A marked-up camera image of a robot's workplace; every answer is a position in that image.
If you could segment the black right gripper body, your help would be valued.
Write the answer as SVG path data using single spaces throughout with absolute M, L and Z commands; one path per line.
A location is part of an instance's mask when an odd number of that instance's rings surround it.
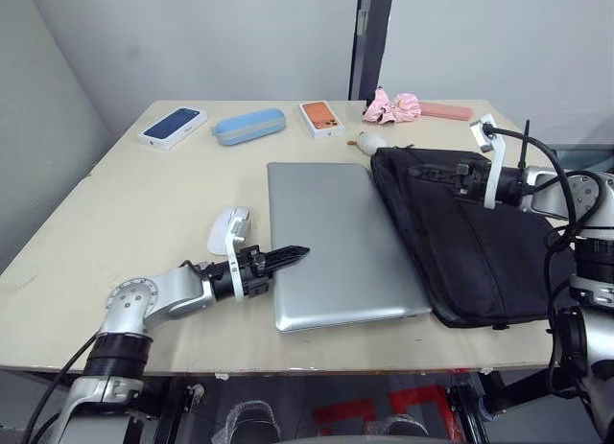
M 456 165 L 453 192 L 464 198 L 483 198 L 490 175 L 489 160 L 467 160 Z

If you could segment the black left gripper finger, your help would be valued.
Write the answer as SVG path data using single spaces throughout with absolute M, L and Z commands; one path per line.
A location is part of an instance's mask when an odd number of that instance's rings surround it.
M 294 264 L 310 252 L 310 248 L 300 245 L 288 245 L 265 254 L 266 264 Z
M 306 252 L 269 252 L 268 274 L 295 265 L 303 259 Z

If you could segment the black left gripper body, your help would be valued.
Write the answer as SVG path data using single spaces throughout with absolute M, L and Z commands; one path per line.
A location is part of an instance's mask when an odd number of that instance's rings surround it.
M 238 260 L 243 296 L 253 298 L 269 291 L 272 280 L 274 252 L 263 252 L 259 245 L 244 247 L 239 251 Z

